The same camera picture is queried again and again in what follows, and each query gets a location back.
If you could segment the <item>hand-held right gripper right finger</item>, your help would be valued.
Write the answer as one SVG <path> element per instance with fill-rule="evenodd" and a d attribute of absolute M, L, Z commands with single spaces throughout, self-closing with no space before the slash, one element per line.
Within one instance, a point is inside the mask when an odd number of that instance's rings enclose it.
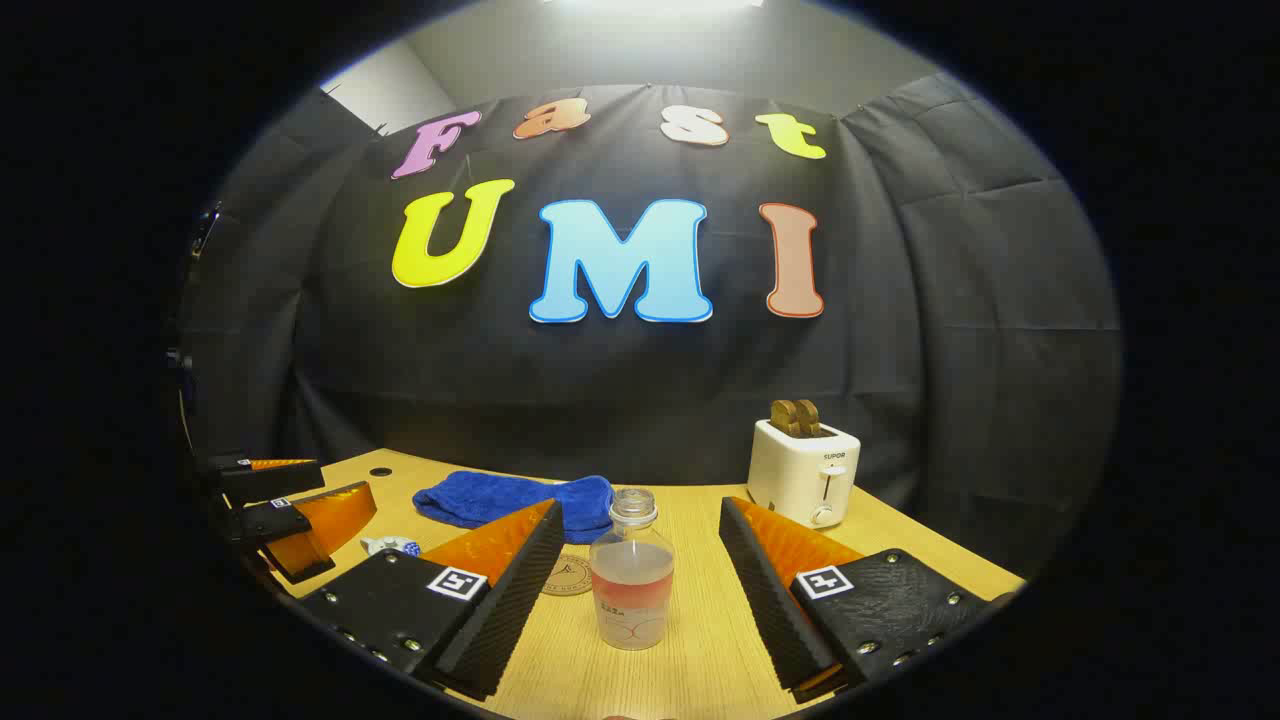
<path fill-rule="evenodd" d="M 904 674 L 1023 585 L 870 496 L 828 532 L 726 497 L 719 537 L 774 675 L 799 703 Z"/>

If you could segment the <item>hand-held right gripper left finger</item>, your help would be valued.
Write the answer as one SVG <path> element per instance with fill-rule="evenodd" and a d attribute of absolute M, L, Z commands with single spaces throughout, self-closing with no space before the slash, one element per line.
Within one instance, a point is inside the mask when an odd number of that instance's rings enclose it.
<path fill-rule="evenodd" d="M 563 543 L 562 503 L 548 498 L 417 556 L 383 550 L 300 603 L 403 674 L 484 701 Z"/>

